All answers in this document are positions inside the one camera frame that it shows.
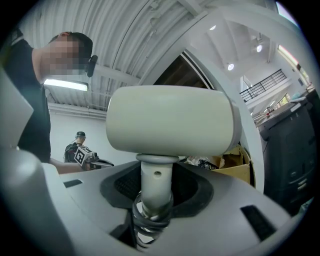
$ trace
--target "black metal railing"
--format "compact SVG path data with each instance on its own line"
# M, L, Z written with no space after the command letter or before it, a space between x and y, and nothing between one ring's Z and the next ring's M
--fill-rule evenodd
M274 87L284 79L286 79L286 75L279 69L277 72L274 72L272 75L268 76L266 79L256 83L255 85L249 87L248 89L240 92L241 97L244 102L247 102L254 97L266 92L270 88Z

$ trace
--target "black cap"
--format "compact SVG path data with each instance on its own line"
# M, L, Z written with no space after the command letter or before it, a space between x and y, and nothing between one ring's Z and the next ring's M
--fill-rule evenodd
M76 137L86 137L86 134L83 131L78 131Z
M70 32L70 36L77 39L79 42L83 43L83 57L90 58L92 54L92 47L93 42L92 40L87 37L85 34L79 33L79 32Z

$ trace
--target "man wearing headset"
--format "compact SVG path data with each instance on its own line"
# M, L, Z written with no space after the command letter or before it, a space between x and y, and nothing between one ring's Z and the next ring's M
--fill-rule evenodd
M64 162L76 163L75 154L78 147L83 146L86 140L86 134L83 131L78 131L75 136L75 142L66 146L64 150Z
M18 146L50 163L59 174L83 171L77 163L63 163L51 158L50 115L45 94L46 79L80 74L86 69L93 42L82 33L62 32L42 48L32 48L19 29L14 30L7 47L3 67L12 83L33 108L33 114L19 140Z

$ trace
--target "open cardboard box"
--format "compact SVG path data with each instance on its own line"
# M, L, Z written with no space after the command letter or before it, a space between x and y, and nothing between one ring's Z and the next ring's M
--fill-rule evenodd
M211 156L210 162L219 167L219 169L215 169L213 172L236 177L254 188L256 187L253 162L242 146L237 145L221 156Z

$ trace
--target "neck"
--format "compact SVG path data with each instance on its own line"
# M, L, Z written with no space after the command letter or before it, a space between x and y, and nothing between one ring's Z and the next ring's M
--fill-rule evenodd
M35 73L35 77L40 84L43 84L46 80L46 75L44 70L42 70L41 60L42 60L42 49L32 50L32 65Z

